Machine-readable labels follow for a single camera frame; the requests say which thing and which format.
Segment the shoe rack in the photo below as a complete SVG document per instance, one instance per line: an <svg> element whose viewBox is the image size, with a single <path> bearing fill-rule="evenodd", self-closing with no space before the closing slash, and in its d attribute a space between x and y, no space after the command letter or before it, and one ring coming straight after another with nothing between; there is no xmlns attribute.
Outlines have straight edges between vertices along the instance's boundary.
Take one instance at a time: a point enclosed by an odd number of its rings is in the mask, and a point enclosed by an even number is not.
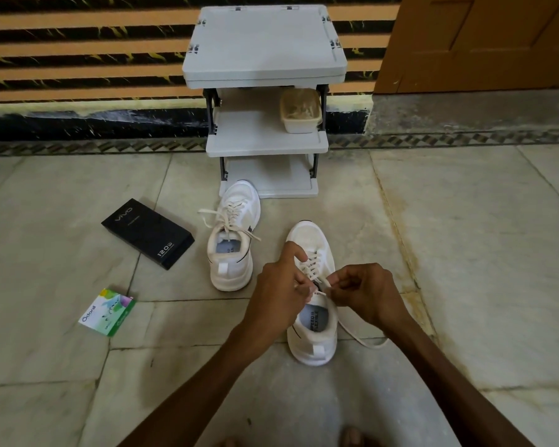
<svg viewBox="0 0 559 447"><path fill-rule="evenodd" d="M328 151L328 85L344 81L346 66L325 6L201 9L183 73L207 102L206 152L219 159L220 196L242 179L261 198L317 196L318 157ZM317 90L317 131L286 131L279 101L286 86Z"/></svg>

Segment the brown door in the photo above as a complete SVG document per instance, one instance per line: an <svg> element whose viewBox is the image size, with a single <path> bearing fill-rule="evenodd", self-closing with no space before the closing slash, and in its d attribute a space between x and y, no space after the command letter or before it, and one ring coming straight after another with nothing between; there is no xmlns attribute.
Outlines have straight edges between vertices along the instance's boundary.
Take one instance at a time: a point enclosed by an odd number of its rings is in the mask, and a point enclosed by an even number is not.
<svg viewBox="0 0 559 447"><path fill-rule="evenodd" d="M559 88L559 0L403 0L375 92Z"/></svg>

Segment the white sneaker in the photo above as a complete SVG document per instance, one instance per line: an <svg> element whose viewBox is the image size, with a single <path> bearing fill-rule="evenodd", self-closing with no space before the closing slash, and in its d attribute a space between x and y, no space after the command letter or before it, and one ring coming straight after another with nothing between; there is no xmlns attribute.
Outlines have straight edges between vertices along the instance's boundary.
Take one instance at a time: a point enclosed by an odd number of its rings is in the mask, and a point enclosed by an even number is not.
<svg viewBox="0 0 559 447"><path fill-rule="evenodd" d="M335 271L329 243L319 226L311 221L296 224L286 241L300 245L309 260L294 258L298 269L320 288ZM288 329L288 346L296 359L306 365L323 365L331 360L337 346L337 308L325 293L316 291Z"/></svg>
<svg viewBox="0 0 559 447"><path fill-rule="evenodd" d="M261 202L255 187L246 180L239 180L229 187L217 211L199 210L199 213L216 214L214 226L207 242L207 255L211 266L211 282L222 291L239 290L246 286L253 275L253 257L250 242L253 230L261 217Z"/></svg>

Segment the wall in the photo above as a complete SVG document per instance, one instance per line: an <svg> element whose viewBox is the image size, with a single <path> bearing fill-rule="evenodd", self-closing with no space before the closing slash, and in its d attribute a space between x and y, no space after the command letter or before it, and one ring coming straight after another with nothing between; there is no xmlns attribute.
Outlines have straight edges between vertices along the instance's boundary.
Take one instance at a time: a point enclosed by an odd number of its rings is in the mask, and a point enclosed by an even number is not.
<svg viewBox="0 0 559 447"><path fill-rule="evenodd" d="M199 7L322 3L349 60L328 133L362 133L399 0L0 0L0 141L206 134L182 77Z"/></svg>

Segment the person's left hand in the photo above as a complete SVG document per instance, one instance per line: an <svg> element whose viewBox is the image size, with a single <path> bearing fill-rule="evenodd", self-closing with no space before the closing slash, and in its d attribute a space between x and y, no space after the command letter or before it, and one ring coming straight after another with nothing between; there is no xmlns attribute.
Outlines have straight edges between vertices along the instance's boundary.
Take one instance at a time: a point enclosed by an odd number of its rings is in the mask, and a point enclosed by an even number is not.
<svg viewBox="0 0 559 447"><path fill-rule="evenodd" d="M265 353L294 323L316 290L311 280L296 267L294 256L301 262L307 260L304 249L288 241L279 260L263 267L244 319L236 327L256 357Z"/></svg>

